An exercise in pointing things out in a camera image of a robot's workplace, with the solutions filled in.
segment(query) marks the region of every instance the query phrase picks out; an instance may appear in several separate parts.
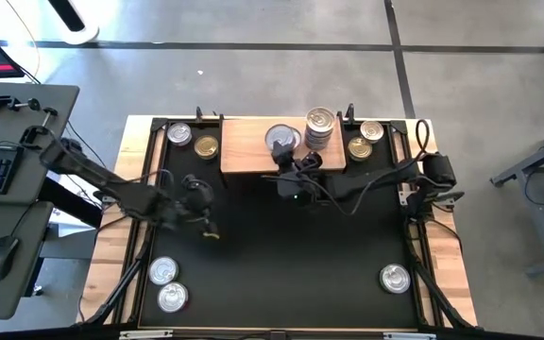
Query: wooden table frame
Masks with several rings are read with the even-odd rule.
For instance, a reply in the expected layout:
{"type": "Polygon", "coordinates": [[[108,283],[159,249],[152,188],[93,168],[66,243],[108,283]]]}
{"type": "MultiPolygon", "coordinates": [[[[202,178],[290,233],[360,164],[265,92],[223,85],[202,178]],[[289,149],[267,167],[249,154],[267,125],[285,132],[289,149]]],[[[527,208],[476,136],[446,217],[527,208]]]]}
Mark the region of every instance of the wooden table frame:
{"type": "MultiPolygon", "coordinates": [[[[170,118],[170,119],[192,119],[194,116],[138,116],[132,115],[127,118],[126,128],[121,143],[121,148],[117,158],[117,163],[114,168],[114,172],[122,178],[134,179],[142,175],[143,172],[154,172],[159,169],[159,164],[162,159],[162,146],[165,139],[164,131],[162,129],[152,128],[153,118],[170,118]],[[154,145],[148,145],[151,134],[153,134],[152,143],[154,145]],[[146,155],[146,151],[152,150],[151,155],[146,155]],[[149,168],[146,169],[145,165],[150,163],[149,168]]],[[[258,119],[259,117],[225,117],[225,119],[258,119]]],[[[378,119],[380,121],[396,121],[397,119],[378,119]]],[[[409,146],[411,155],[415,155],[419,148],[417,146],[417,140],[415,135],[415,124],[417,120],[406,119],[403,120],[406,123],[408,131],[409,146]]],[[[427,151],[435,152],[437,146],[435,143],[434,131],[430,124],[430,141],[427,147],[427,151]]],[[[396,154],[399,160],[404,158],[403,147],[398,133],[394,134],[394,142],[396,146],[396,154]]],[[[153,175],[148,179],[148,182],[154,184],[156,177],[153,175]]],[[[118,208],[110,208],[102,219],[102,224],[109,223],[110,221],[117,219],[122,214],[118,208]]],[[[455,230],[452,214],[448,212],[442,212],[436,208],[433,208],[434,219],[449,226],[455,230]]],[[[133,255],[135,256],[140,249],[145,237],[146,225],[145,223],[133,222],[134,228],[131,227],[132,221],[125,219],[108,228],[102,230],[96,240],[96,245],[93,251],[92,262],[88,277],[86,280],[85,288],[83,290],[83,298],[80,301],[81,310],[87,316],[93,315],[98,307],[106,300],[111,293],[115,284],[121,277],[122,270],[124,268],[124,262],[130,263],[131,259],[126,259],[126,253],[128,250],[128,240],[131,237],[137,237],[135,243],[136,247],[133,249],[133,255]]],[[[459,248],[458,241],[453,235],[446,230],[439,228],[434,223],[426,224],[426,241],[429,245],[431,254],[431,263],[433,264],[433,273],[438,286],[442,289],[450,303],[461,314],[461,316],[470,324],[476,324],[476,316],[473,309],[473,303],[471,301],[471,295],[468,287],[468,279],[463,264],[463,258],[459,248]]],[[[417,236],[417,228],[411,226],[411,232],[414,236],[417,236]]],[[[416,251],[421,256],[421,244],[419,241],[414,241],[416,251]]],[[[123,306],[118,306],[116,310],[117,319],[121,322],[128,321],[131,315],[132,306],[134,303],[134,296],[136,294],[136,282],[137,276],[131,282],[127,289],[123,306]]],[[[432,300],[430,298],[427,287],[422,280],[417,280],[419,285],[419,294],[421,296],[421,305],[423,314],[427,322],[430,325],[434,324],[434,308],[432,300]]],[[[112,322],[112,315],[107,319],[107,323],[112,322]]],[[[445,325],[449,326],[448,321],[445,319],[445,325]]],[[[372,330],[367,331],[390,331],[390,330],[372,330]]]]}

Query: wooden board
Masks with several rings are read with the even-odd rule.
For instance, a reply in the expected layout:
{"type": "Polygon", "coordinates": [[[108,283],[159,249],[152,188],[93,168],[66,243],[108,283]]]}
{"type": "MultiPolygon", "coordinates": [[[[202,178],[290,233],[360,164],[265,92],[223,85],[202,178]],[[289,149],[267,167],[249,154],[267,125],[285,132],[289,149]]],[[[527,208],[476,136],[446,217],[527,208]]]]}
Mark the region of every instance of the wooden board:
{"type": "MultiPolygon", "coordinates": [[[[272,161],[270,150],[265,145],[265,133],[276,124],[285,124],[301,132],[306,128],[305,118],[265,117],[258,119],[225,119],[222,127],[221,165],[223,173],[270,173],[279,167],[272,161]]],[[[301,143],[295,157],[303,158],[310,149],[301,143]]],[[[327,147],[318,152],[322,157],[322,169],[343,170],[346,167],[339,118],[335,120],[331,139],[327,147]]]]}
{"type": "MultiPolygon", "coordinates": [[[[115,172],[119,176],[125,179],[132,179],[141,175],[152,119],[163,117],[165,116],[129,116],[127,118],[126,129],[115,166],[115,172]]],[[[169,116],[168,118],[194,117],[169,116]]],[[[228,122],[250,118],[265,119],[260,117],[227,117],[228,122]]],[[[417,120],[407,119],[405,121],[408,127],[411,153],[415,155],[419,151],[415,137],[415,123],[417,120]]],[[[153,164],[151,167],[153,170],[158,166],[163,138],[164,136],[162,133],[157,136],[157,143],[155,145],[156,147],[153,155],[153,164]]],[[[395,134],[394,138],[397,142],[397,154],[399,158],[402,158],[403,155],[401,153],[400,137],[398,134],[395,134]]],[[[433,130],[427,150],[430,152],[437,150],[433,130]]],[[[119,212],[114,211],[113,209],[114,208],[111,208],[110,211],[107,212],[105,218],[103,219],[103,223],[107,223],[108,221],[111,221],[119,216],[119,212]]],[[[455,228],[451,213],[434,210],[434,218],[452,229],[455,228]]],[[[130,221],[125,220],[103,230],[98,235],[93,253],[92,264],[90,266],[90,271],[88,273],[88,278],[83,291],[83,299],[81,301],[81,309],[86,318],[89,318],[95,313],[97,308],[108,297],[120,278],[125,249],[128,243],[129,226],[130,221]]],[[[463,258],[461,256],[459,244],[454,236],[445,230],[442,230],[441,227],[436,226],[434,223],[428,223],[426,227],[436,281],[449,301],[453,304],[457,311],[459,311],[461,316],[469,323],[475,325],[477,323],[476,315],[473,310],[473,303],[471,301],[471,295],[468,287],[467,273],[465,266],[463,265],[463,258]]],[[[139,237],[136,251],[140,248],[141,242],[144,239],[144,229],[145,226],[142,226],[140,230],[140,235],[142,235],[142,238],[139,237]]],[[[420,249],[419,243],[417,241],[414,243],[416,248],[420,249]]],[[[419,285],[419,291],[423,297],[424,314],[427,320],[432,323],[434,320],[432,304],[430,302],[429,292],[422,282],[419,285]]],[[[129,316],[134,294],[135,280],[127,289],[122,320],[127,320],[129,316]]]]}

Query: black table surface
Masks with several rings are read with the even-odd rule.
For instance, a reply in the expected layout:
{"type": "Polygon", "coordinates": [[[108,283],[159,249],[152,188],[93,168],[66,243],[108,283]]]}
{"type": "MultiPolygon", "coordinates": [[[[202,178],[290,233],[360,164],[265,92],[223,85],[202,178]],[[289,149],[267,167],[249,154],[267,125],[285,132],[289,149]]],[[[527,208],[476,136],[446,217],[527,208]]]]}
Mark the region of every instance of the black table surface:
{"type": "MultiPolygon", "coordinates": [[[[347,139],[357,130],[346,131],[347,139]]],[[[193,128],[193,138],[214,128],[193,128]]],[[[351,161],[348,175],[391,164],[383,139],[362,163],[351,161]]],[[[163,165],[176,183],[189,173],[211,184],[212,220],[222,229],[218,244],[190,233],[158,230],[150,261],[170,256],[178,262],[177,281],[189,291],[185,308],[164,313],[161,289],[146,279],[141,327],[391,329],[417,325],[411,287],[401,295],[385,292],[379,273],[388,264],[407,265],[398,192],[386,187],[365,196],[353,217],[333,206],[301,209],[282,201],[276,184],[259,175],[226,176],[218,164],[200,160],[192,147],[169,147],[163,165]]],[[[354,200],[344,203],[353,207],[354,200]]]]}
{"type": "MultiPolygon", "coordinates": [[[[13,95],[21,101],[38,99],[42,107],[51,107],[59,116],[50,119],[47,127],[61,136],[78,95],[77,86],[7,84],[0,83],[0,95],[13,95]]],[[[25,128],[40,125],[45,118],[43,112],[28,108],[20,111],[0,111],[0,141],[17,143],[25,128]]],[[[41,137],[37,142],[46,146],[51,137],[41,137]]],[[[8,235],[30,202],[37,197],[47,169],[39,163],[38,155],[25,151],[17,173],[6,195],[0,195],[0,237],[8,235]]],[[[27,213],[15,236],[20,245],[8,275],[0,281],[0,319],[14,315],[21,296],[26,290],[43,242],[47,223],[53,209],[49,202],[35,204],[27,213]]]]}

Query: gray floor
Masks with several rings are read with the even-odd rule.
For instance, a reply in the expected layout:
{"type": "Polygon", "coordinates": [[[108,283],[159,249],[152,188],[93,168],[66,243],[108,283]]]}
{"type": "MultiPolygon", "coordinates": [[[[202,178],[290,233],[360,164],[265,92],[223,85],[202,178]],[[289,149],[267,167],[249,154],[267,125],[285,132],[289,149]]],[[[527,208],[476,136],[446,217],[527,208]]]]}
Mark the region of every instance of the gray floor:
{"type": "MultiPolygon", "coordinates": [[[[100,15],[102,41],[391,43],[383,0],[76,2],[100,15]]],[[[56,23],[45,1],[12,3],[38,40],[57,38],[47,29],[56,23]]],[[[0,6],[9,19],[0,39],[26,40],[0,6]]],[[[394,9],[403,44],[544,46],[544,0],[395,0],[394,9]]],[[[31,48],[7,50],[34,70],[31,48]]],[[[392,52],[42,48],[41,56],[41,80],[81,88],[72,121],[109,165],[129,114],[186,114],[198,105],[226,114],[302,115],[350,102],[362,117],[405,114],[392,52]]],[[[455,218],[480,325],[544,335],[544,276],[523,273],[544,260],[530,214],[515,183],[495,189],[488,182],[544,138],[544,54],[404,59],[416,116],[433,120],[457,188],[466,192],[455,218]]],[[[46,263],[40,282],[55,289],[24,300],[0,331],[71,324],[86,270],[85,263],[46,263]],[[31,323],[25,314],[48,320],[31,323]]]]}

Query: computer mouse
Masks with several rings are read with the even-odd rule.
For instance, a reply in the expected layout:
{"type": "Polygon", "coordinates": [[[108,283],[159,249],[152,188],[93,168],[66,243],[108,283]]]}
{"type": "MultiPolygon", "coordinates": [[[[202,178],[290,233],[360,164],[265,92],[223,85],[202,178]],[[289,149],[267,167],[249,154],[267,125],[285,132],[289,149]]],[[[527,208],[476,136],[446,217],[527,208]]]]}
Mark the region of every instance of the computer mouse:
{"type": "Polygon", "coordinates": [[[9,273],[20,240],[11,235],[0,237],[0,280],[9,273]]]}

